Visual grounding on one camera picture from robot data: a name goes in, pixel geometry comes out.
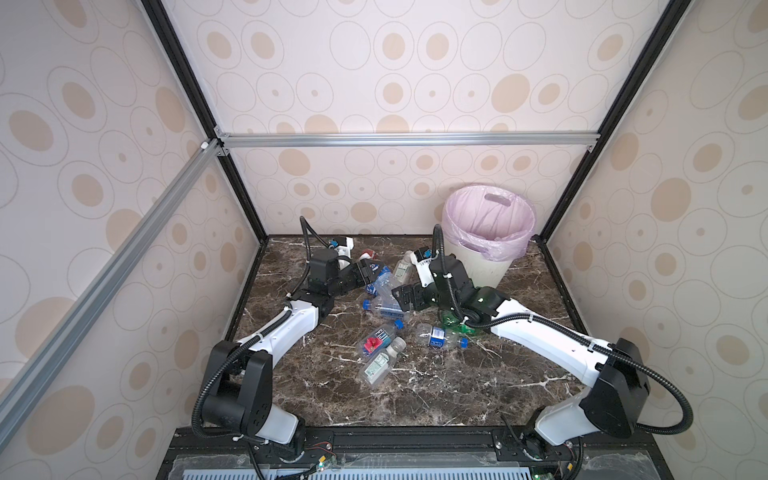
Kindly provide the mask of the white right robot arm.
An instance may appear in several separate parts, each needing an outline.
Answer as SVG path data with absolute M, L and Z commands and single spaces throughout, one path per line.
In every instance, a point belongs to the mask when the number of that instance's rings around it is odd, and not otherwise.
M 402 310 L 435 306 L 462 325 L 528 348 L 582 383 L 579 394 L 537 409 L 524 427 L 512 429 L 530 456 L 538 458 L 549 446 L 595 432 L 619 439 L 633 435 L 650 393 L 634 344 L 584 336 L 536 314 L 494 287 L 477 287 L 454 255 L 430 261 L 421 268 L 420 276 L 413 284 L 394 288 L 393 297 Z

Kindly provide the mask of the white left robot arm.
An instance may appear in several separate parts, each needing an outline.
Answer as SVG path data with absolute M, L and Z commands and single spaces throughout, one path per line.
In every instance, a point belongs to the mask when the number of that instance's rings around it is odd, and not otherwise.
M 191 413 L 193 433 L 213 438 L 204 428 L 210 423 L 249 439 L 300 445 L 302 421 L 273 404 L 274 367 L 329 315 L 337 297 L 373 284 L 382 269 L 374 259 L 353 261 L 330 248 L 312 253 L 280 313 L 255 333 L 212 349 Z

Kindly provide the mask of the clear bottle blue label white cap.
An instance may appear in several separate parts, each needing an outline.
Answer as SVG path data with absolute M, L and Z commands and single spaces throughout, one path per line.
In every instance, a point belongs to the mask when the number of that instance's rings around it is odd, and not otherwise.
M 387 266 L 383 266 L 378 271 L 376 280 L 366 286 L 366 292 L 373 297 L 383 296 L 386 297 L 391 294 L 392 289 L 396 287 L 396 278 L 391 269 Z

